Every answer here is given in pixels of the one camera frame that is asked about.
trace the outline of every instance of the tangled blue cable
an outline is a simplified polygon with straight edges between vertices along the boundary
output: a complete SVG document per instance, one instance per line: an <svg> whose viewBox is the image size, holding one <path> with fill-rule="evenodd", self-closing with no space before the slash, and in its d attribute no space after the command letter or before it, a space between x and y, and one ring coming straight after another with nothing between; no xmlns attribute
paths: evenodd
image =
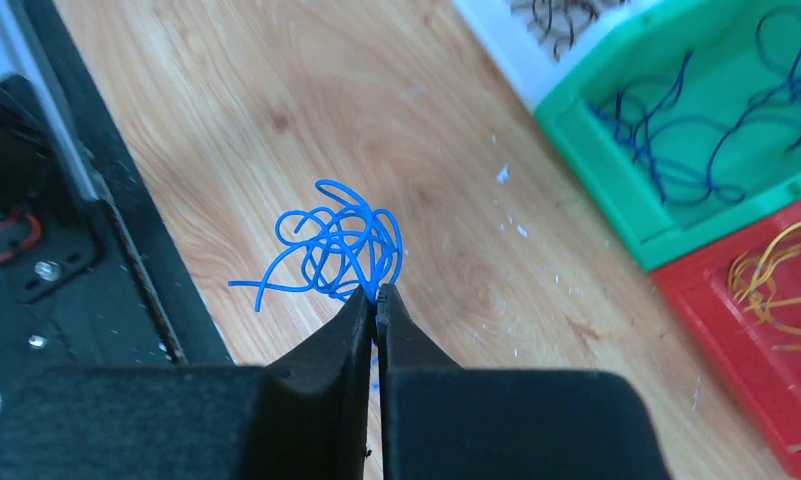
<svg viewBox="0 0 801 480"><path fill-rule="evenodd" d="M403 266L403 237L394 215L385 209L372 210L358 193L335 180L318 180L315 188L325 196L341 204L341 210L317 207L311 211L291 210L282 214L276 221L276 238L285 245L283 251L271 262L261 280L236 280L230 287L257 287L256 311L261 308L262 297L267 289L289 293L302 293L315 290L330 298L346 301L361 285L365 295L376 303L380 282L391 275L388 283L397 281ZM283 223L289 218L299 219L294 227L294 235L300 233L309 222L318 232L307 239L286 238L282 232ZM363 223L361 228L349 226L349 221ZM303 286L287 286L270 283L274 269L289 255L303 251L305 257L300 264L300 273L306 280ZM363 268L361 258L367 257L367 268ZM338 273L327 278L324 269L330 259L339 261Z"/></svg>
<svg viewBox="0 0 801 480"><path fill-rule="evenodd" d="M715 182L713 168L718 154L727 140L747 125L769 123L797 127L800 134L797 140L792 145L789 145L786 150L791 151L801 147L801 120L785 114L763 113L769 108L801 105L801 74L798 73L798 67L801 62L801 45L792 65L787 68L781 66L768 53L762 38L762 30L768 20L777 16L790 16L801 24L801 7L781 6L774 8L760 19L756 28L755 41L760 59L766 68L785 79L776 87L752 95L746 110L735 124L723 124L705 115L685 115L667 121L659 127L651 125L651 121L659 113L670 111L680 100L683 94L686 72L693 55L691 51L686 53L680 70L673 80L662 76L641 77L619 89L613 96L599 105L589 105L589 108L601 123L613 131L615 142L632 152L633 163L649 172L662 203L694 206L705 202L713 195L729 204L739 203L744 200L745 192L741 187ZM663 85L669 81L671 81L670 88L659 102L651 108L648 108L644 102L630 93L630 90L637 86ZM628 110L626 107L630 107L629 110L635 109L637 115L634 119L628 120L625 118L624 112ZM709 156L705 172L698 171L685 162L660 155L653 149L654 141L671 129L679 127L691 129L693 126L724 132ZM693 199L674 198L667 191L667 187L670 185L697 189L702 193Z"/></svg>

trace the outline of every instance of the wood grain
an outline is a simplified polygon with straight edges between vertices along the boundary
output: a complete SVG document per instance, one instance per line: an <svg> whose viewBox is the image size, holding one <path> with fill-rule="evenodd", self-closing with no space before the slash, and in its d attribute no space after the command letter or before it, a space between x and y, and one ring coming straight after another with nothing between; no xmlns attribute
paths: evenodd
<svg viewBox="0 0 801 480"><path fill-rule="evenodd" d="M241 363L273 361L339 307L270 293L257 314L253 291L226 286L261 276L276 217L323 203L313 183L335 178L395 212L401 292L462 365L612 370L677 478L783 477L449 2L56 3ZM275 279L298 280L296 263Z"/></svg>

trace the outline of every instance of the bolt head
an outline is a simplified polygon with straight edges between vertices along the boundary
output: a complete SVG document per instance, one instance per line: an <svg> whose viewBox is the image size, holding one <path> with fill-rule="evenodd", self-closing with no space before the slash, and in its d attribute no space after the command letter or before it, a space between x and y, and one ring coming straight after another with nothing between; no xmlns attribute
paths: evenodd
<svg viewBox="0 0 801 480"><path fill-rule="evenodd" d="M40 335L32 335L29 337L29 346L34 350L40 350L47 345L47 339Z"/></svg>
<svg viewBox="0 0 801 480"><path fill-rule="evenodd" d="M61 277L61 266L55 262L38 262L35 264L35 275L46 282L54 282Z"/></svg>

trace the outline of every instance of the red wire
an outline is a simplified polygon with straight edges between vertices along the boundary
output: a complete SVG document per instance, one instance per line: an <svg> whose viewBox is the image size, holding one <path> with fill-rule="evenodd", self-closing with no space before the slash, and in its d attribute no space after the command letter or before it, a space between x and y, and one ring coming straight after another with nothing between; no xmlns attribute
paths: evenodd
<svg viewBox="0 0 801 480"><path fill-rule="evenodd" d="M19 217L20 213L19 212L12 213L12 216ZM33 215L30 215L28 213L26 214L26 218L29 220L29 226L31 227L29 236L26 237L26 240L24 240L23 243L21 243L20 246L17 247L16 249L1 253L0 264L14 258L14 256L17 255L18 253L25 252L26 250L29 250L30 248L34 247L35 244L38 243L38 240L41 239L41 235L43 234L43 231L41 230L41 222L39 222L38 219L35 218ZM5 230L10 226L10 225L3 226L5 225L6 222L8 222L8 220L0 224L0 227L3 227L0 231Z"/></svg>

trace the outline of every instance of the plastic tray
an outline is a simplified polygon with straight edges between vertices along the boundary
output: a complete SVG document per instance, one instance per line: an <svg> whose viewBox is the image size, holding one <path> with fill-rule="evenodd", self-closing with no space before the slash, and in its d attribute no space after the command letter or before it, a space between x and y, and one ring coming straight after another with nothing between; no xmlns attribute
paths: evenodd
<svg viewBox="0 0 801 480"><path fill-rule="evenodd" d="M591 21L580 5L557 8L551 16L548 6L562 7L567 5L564 0L453 0L453 4L532 113L603 37L659 1L588 0L599 14ZM533 4L543 25L532 14ZM575 23L573 45L569 21ZM543 37L548 26L557 33Z"/></svg>
<svg viewBox="0 0 801 480"><path fill-rule="evenodd" d="M713 195L696 206L669 205L661 201L647 169L633 165L631 152L618 146L589 104L644 75L673 80L691 51L674 110L733 125L754 93L779 82L760 60L754 38L763 15L787 4L801 6L801 0L663 0L607 33L535 109L538 123L646 270L800 199L801 149L786 150L798 131L756 124L724 145L715 179L740 187L746 193L740 203ZM781 22L763 38L788 69L801 34L796 24ZM642 98L654 103L664 91L667 85L662 91L646 89ZM719 137L701 128L677 128L653 147L701 169Z"/></svg>
<svg viewBox="0 0 801 480"><path fill-rule="evenodd" d="M761 255L780 232L801 221L801 201L677 260L652 276L686 328L750 412L784 468L801 478L801 335L763 322L737 301L729 272L740 256ZM755 266L745 268L750 278ZM771 277L778 288L768 301L801 295L801 255L780 263ZM770 286L757 290L770 295ZM775 306L774 319L801 329L801 304Z"/></svg>

